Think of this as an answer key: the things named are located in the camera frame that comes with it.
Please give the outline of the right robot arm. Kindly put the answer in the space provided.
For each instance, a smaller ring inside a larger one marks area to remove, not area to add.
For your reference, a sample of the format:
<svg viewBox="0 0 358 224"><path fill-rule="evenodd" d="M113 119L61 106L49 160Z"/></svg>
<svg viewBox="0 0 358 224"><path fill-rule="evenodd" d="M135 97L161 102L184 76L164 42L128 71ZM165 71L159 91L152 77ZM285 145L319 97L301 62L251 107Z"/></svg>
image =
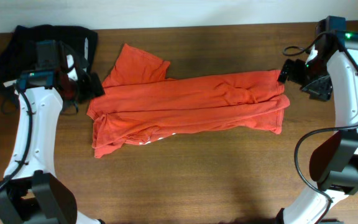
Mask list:
<svg viewBox="0 0 358 224"><path fill-rule="evenodd" d="M299 84L314 100L334 100L336 122L310 157L305 189L275 222L324 223L335 204L358 193L358 32L346 29L345 18L329 16L307 48L290 46L283 54L279 82Z"/></svg>

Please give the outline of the red t-shirt white lettering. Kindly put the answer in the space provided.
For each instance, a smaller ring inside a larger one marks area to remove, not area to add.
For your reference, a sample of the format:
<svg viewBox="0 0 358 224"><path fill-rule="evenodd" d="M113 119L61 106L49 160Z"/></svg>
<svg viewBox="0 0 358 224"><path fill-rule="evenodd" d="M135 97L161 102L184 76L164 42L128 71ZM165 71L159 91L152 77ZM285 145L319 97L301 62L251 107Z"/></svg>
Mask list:
<svg viewBox="0 0 358 224"><path fill-rule="evenodd" d="M124 45L93 99L94 155L125 144L143 146L175 134L222 131L239 126L282 132L289 99L278 70L171 79L170 62Z"/></svg>

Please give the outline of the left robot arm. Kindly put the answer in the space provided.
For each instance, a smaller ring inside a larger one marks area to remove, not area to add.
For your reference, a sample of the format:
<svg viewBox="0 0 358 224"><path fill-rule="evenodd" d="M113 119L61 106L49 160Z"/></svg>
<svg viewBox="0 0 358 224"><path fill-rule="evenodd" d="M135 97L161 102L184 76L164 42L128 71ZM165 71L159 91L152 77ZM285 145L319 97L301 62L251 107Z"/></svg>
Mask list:
<svg viewBox="0 0 358 224"><path fill-rule="evenodd" d="M55 174L57 121L69 106L104 95L97 74L61 41L35 45L36 63L9 82L19 100L20 117L11 160L0 181L3 223L94 223L78 210L76 198Z"/></svg>

